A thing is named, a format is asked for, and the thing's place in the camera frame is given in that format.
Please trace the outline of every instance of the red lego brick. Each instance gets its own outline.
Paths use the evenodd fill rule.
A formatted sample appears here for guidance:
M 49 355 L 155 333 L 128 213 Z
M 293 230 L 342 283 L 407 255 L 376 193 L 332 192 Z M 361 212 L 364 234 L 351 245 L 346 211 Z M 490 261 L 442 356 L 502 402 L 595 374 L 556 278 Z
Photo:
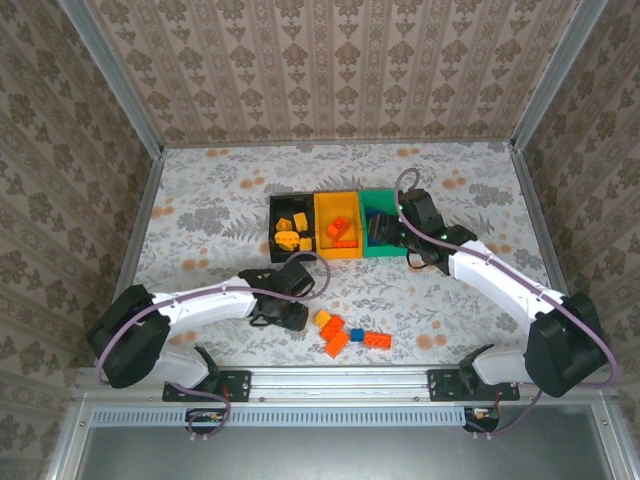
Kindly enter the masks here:
M 336 333 L 342 330 L 342 327 L 344 327 L 344 320 L 340 317 L 331 317 L 329 323 L 320 332 L 320 336 L 328 342 L 336 336 Z
M 336 240 L 333 242 L 333 248 L 357 248 L 358 242 L 341 242 Z
M 391 335 L 387 335 L 386 333 L 367 332 L 364 334 L 364 345 L 366 347 L 389 350 L 391 348 Z
M 336 218 L 331 225 L 327 228 L 327 233 L 334 240 L 339 240 L 342 235 L 344 235 L 349 227 L 351 226 L 351 222 L 344 217 Z
M 324 350 L 331 357 L 336 358 L 348 341 L 349 335 L 347 335 L 342 330 L 338 330 L 335 336 L 329 341 L 329 343 L 327 343 L 327 346 Z

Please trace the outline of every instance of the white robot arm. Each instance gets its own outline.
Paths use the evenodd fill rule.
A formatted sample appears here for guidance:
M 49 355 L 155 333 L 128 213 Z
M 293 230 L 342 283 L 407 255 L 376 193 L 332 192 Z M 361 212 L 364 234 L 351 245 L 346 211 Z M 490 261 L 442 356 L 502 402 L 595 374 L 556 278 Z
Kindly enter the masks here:
M 206 324 L 250 318 L 252 326 L 277 325 L 300 331 L 309 310 L 302 299 L 314 281 L 297 261 L 280 270 L 244 270 L 218 285 L 186 292 L 151 294 L 142 285 L 126 289 L 87 334 L 99 358 L 107 350 L 104 372 L 114 388 L 163 381 L 205 392 L 215 390 L 219 369 L 202 348 L 172 345 L 167 340 Z M 109 348 L 127 322 L 143 310 L 149 313 Z
M 606 363 L 601 348 L 541 298 L 562 305 L 601 339 L 598 315 L 586 295 L 568 298 L 532 282 L 495 257 L 463 226 L 446 227 L 423 189 L 399 192 L 398 201 L 412 228 L 399 216 L 381 214 L 371 217 L 368 235 L 379 243 L 407 248 L 407 261 L 411 253 L 418 254 L 425 265 L 435 265 L 445 275 L 476 288 L 507 312 L 527 335 L 527 344 L 521 348 L 487 345 L 463 359 L 460 377 L 467 390 L 499 383 L 535 383 L 545 393 L 559 397 Z M 416 229 L 431 240 L 416 235 Z

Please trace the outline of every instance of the floral tablecloth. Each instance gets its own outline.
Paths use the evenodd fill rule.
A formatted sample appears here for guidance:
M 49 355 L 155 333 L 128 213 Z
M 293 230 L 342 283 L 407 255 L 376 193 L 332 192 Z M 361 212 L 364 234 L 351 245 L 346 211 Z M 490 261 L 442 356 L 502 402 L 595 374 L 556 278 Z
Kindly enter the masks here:
M 172 292 L 269 266 L 269 195 L 391 188 L 416 167 L 448 224 L 460 223 L 510 264 L 548 284 L 505 143 L 318 145 L 167 150 L 135 282 Z M 473 288 L 402 258 L 332 260 L 331 285 L 309 302 L 347 327 L 390 333 L 390 351 L 349 343 L 332 359 L 310 318 L 299 333 L 230 319 L 174 343 L 203 345 L 221 365 L 457 363 L 487 344 L 524 340 L 515 322 Z M 323 281 L 321 264 L 305 264 Z

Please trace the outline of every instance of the patterned wallpaper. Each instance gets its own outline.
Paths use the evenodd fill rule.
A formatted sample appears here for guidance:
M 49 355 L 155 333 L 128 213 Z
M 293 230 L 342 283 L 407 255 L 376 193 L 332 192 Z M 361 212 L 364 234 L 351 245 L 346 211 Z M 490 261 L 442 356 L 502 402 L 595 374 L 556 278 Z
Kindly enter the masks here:
M 594 299 L 640 438 L 640 2 L 611 0 L 525 156 L 571 290 Z
M 58 4 L 0 2 L 0 478 L 44 471 L 149 167 Z
M 89 0 L 165 144 L 508 138 L 578 0 Z

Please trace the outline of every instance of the aluminum frame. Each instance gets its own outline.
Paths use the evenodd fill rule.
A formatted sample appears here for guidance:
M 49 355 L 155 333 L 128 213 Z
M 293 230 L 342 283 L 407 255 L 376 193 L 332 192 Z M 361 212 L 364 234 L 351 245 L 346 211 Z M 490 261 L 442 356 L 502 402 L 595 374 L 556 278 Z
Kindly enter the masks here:
M 551 241 L 551 235 L 549 234 L 547 223 L 544 221 L 540 200 L 538 200 L 538 196 L 536 195 L 536 189 L 533 185 L 533 180 L 531 179 L 531 174 L 529 173 L 524 153 L 522 151 L 516 151 L 511 145 L 509 145 L 509 153 L 511 155 L 511 161 L 513 162 L 513 168 L 516 171 L 516 177 L 518 177 L 518 182 L 520 183 L 524 203 L 529 212 L 529 218 L 531 218 L 533 233 L 538 240 L 542 261 L 547 269 L 551 288 L 567 293 L 567 284 L 565 283 L 564 276 L 562 275 L 558 256 L 553 248 L 553 242 Z
M 164 158 L 160 157 L 151 164 L 147 184 L 145 185 L 144 193 L 140 200 L 138 215 L 136 215 L 136 221 L 133 224 L 133 230 L 129 238 L 129 245 L 127 245 L 127 253 L 124 256 L 118 282 L 113 292 L 113 300 L 118 298 L 127 287 L 133 284 L 133 279 L 136 276 L 140 254 L 144 246 L 144 238 L 147 234 L 151 212 L 153 211 L 153 203 L 156 201 L 156 194 L 158 193 L 160 181 L 162 180 L 164 162 Z
M 536 85 L 531 100 L 511 135 L 517 151 L 524 150 L 531 140 L 606 5 L 607 0 L 588 0 L 580 2 L 576 8 L 549 65 Z
M 129 82 L 125 69 L 111 51 L 109 42 L 102 34 L 88 5 L 78 0 L 60 0 L 60 5 L 78 31 L 91 58 L 98 65 L 140 141 L 152 160 L 157 160 L 162 153 L 161 137 L 147 114 L 144 104 Z
M 322 405 L 344 407 L 420 407 L 488 406 L 492 402 L 431 402 L 427 371 L 451 368 L 451 365 L 382 366 L 382 367 L 237 367 L 253 374 L 252 408 L 279 407 L 288 411 Z M 47 480 L 75 479 L 91 429 L 94 409 L 100 407 L 139 408 L 141 411 L 166 406 L 193 406 L 188 403 L 163 403 L 162 385 L 134 386 L 114 390 L 95 383 L 93 368 L 81 369 L 77 389 L 53 455 Z M 521 399 L 509 405 L 527 405 L 537 391 L 522 385 Z M 640 464 L 619 408 L 610 392 L 574 389 L 561 398 L 543 396 L 540 405 L 591 406 L 613 478 L 638 479 Z M 215 402 L 198 403 L 198 407 L 219 406 Z

